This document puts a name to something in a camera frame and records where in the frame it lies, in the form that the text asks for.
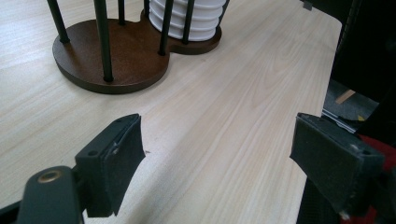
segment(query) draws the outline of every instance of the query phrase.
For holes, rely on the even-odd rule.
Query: black rod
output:
[[[169,26],[171,24],[172,7],[174,0],[166,0],[165,12],[163,13],[163,30],[161,31],[160,55],[165,55],[166,42],[168,41]]]
[[[47,0],[49,3],[49,10],[52,14],[53,21],[55,22],[56,29],[58,30],[59,40],[62,43],[69,43],[70,39],[67,36],[66,28],[64,28],[64,19],[62,19],[61,10],[59,9],[56,0]]]
[[[225,10],[227,9],[229,3],[230,3],[230,0],[227,0],[224,3],[223,12],[221,13],[221,16],[219,17],[219,25],[218,26],[220,26],[220,24],[221,24],[222,18],[223,18],[224,13],[225,13]]]
[[[102,52],[102,65],[104,80],[111,82],[114,80],[111,71],[110,40],[108,34],[108,22],[106,11],[106,0],[93,0],[95,5],[96,25],[98,28],[100,50]]]
[[[187,12],[186,12],[186,20],[184,22],[184,30],[183,30],[183,44],[189,44],[189,35],[191,28],[191,20],[192,20],[192,12],[194,11],[194,3],[195,0],[189,0],[187,3]]]
[[[119,25],[125,25],[125,2],[119,0]]]
[[[144,9],[145,9],[145,16],[148,18],[149,17],[149,0],[145,0]]]

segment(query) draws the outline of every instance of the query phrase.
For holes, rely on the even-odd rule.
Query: round wooden base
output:
[[[89,91],[121,94],[140,91],[160,80],[169,64],[169,53],[202,54],[214,49],[221,39],[218,28],[207,41],[190,42],[168,38],[164,56],[158,54],[161,33],[144,15],[139,22],[108,20],[110,54],[114,80],[104,81],[102,56],[96,21],[83,21],[66,29],[69,43],[53,43],[53,55],[61,72],[76,85]]]

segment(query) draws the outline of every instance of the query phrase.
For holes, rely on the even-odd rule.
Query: brown wooden piece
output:
[[[169,53],[196,55],[214,49],[221,39],[218,28],[206,41],[184,45],[169,37],[166,54],[158,54],[161,33],[143,14],[141,21],[108,20],[110,54],[114,81],[105,82],[96,21],[83,21],[66,29],[70,43],[59,36],[53,44],[53,55],[61,72],[83,89],[107,94],[140,91],[160,80],[169,64]]]

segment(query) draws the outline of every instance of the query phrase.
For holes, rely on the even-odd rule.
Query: wooden table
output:
[[[92,0],[59,1],[66,27]],[[117,18],[117,2],[107,1]],[[143,1],[127,1],[137,21]],[[299,0],[231,1],[219,46],[171,55],[164,78],[124,95],[85,91],[52,56],[47,2],[0,9],[0,207],[112,120],[142,116],[147,157],[117,217],[87,223],[295,223],[305,176],[290,158],[297,112],[320,115],[341,24]]]

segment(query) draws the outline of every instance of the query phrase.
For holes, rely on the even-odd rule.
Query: red fabric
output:
[[[383,170],[385,172],[389,172],[392,167],[396,166],[396,148],[391,147],[369,136],[360,134],[359,137],[361,138],[361,141],[384,154],[385,162],[383,165]],[[372,206],[370,206],[369,211],[367,212],[367,215],[365,217],[351,217],[350,220],[341,219],[340,224],[374,224],[375,216],[376,211]]]

